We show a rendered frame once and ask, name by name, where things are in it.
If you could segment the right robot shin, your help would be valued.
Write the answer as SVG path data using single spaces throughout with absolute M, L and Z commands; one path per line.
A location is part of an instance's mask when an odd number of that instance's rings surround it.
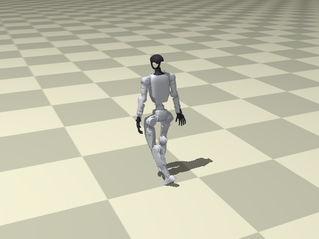
M 162 152 L 164 155 L 166 153 L 166 143 L 167 143 L 167 137 L 165 137 L 165 144 L 160 144 L 159 145 L 162 147 Z

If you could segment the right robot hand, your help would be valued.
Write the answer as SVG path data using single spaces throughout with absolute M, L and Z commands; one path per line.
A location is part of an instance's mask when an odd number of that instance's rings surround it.
M 184 115 L 182 114 L 182 111 L 181 109 L 179 109 L 180 113 L 177 113 L 177 117 L 176 117 L 176 122 L 177 122 L 177 119 L 179 120 L 179 125 L 180 125 L 180 121 L 181 121 L 181 126 L 182 126 L 182 123 L 184 125 L 184 122 L 186 124 L 186 120 L 184 118 Z

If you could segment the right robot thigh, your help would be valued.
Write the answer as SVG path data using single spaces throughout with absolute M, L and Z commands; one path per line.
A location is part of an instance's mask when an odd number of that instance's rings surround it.
M 170 122 L 173 121 L 172 114 L 167 111 L 167 120 L 161 121 L 161 127 L 160 127 L 160 136 L 159 136 L 159 143 L 165 144 L 165 137 L 167 135 L 168 128 L 170 126 Z

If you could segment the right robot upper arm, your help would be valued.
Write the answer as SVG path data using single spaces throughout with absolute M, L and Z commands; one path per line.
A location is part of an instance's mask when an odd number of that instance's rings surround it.
M 176 91 L 175 74 L 173 74 L 173 73 L 168 73 L 168 74 L 169 74 L 169 85 L 170 85 L 170 88 L 171 88 L 170 96 L 171 97 L 176 97 L 177 96 L 177 91 Z

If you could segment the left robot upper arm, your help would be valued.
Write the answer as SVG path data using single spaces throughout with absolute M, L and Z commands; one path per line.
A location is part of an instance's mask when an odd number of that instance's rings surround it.
M 147 101 L 147 93 L 148 93 L 148 84 L 151 81 L 151 77 L 147 76 L 147 77 L 143 77 L 141 79 L 141 97 L 143 98 L 143 103 L 145 103 Z

